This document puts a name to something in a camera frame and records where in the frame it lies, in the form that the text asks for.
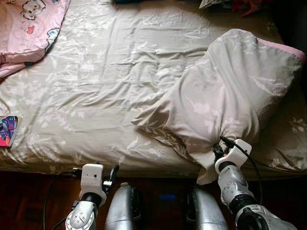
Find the mattress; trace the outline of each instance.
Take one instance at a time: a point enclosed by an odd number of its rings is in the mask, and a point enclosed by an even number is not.
[[[120,176],[196,177],[201,167],[131,120],[231,28],[282,43],[267,11],[200,10],[199,1],[74,0],[47,56],[0,85],[0,114],[23,118],[0,170],[59,173],[85,163]]]

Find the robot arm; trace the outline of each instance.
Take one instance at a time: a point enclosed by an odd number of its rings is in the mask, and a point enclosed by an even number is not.
[[[82,168],[80,202],[68,215],[66,230],[95,230],[98,209],[106,201],[106,193],[114,183],[117,166],[111,172],[108,181],[102,181],[103,166],[100,164],[86,164]]]
[[[251,146],[241,139],[235,140],[248,155]],[[248,184],[240,171],[247,160],[239,148],[232,146],[228,154],[221,153],[222,148],[216,146],[215,169],[219,174],[218,184],[221,188],[221,201],[228,207],[236,220],[238,230],[296,230],[289,222],[279,219],[256,201],[249,191]]]

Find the bed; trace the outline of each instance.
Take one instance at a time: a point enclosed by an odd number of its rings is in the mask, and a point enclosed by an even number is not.
[[[23,118],[13,146],[0,149],[0,170],[54,174],[99,162],[106,169],[119,164],[119,176],[197,177],[200,165],[137,130],[131,120],[229,29],[282,43],[268,11],[240,14],[200,10],[199,1],[73,0],[50,52],[0,84],[0,114]],[[280,132],[270,134],[266,126],[253,145],[265,179],[307,169],[306,103],[299,89],[286,96],[281,110],[270,122],[280,128],[290,117],[287,131],[280,130],[285,136],[278,141]],[[247,179],[256,178],[248,162],[243,171]]]

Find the pink blanket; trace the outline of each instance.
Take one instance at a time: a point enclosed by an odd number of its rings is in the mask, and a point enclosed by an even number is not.
[[[70,0],[0,0],[0,82],[39,61],[57,37]]]

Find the book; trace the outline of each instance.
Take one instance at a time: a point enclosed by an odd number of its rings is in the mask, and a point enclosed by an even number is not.
[[[0,116],[0,147],[12,146],[21,120],[19,116]]]

